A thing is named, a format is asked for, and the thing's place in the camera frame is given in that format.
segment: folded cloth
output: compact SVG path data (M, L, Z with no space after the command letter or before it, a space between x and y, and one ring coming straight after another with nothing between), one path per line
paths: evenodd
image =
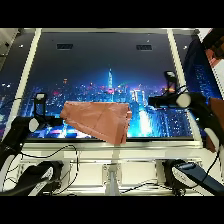
M126 103L67 101L60 116L83 133L119 145L126 143L132 113Z
M209 99L209 106L211 107L213 113L217 116L219 119L219 122L224 130L224 100L216 99L216 98L210 98ZM206 138L206 148L209 149L212 152L215 152L215 146L212 143L209 136Z

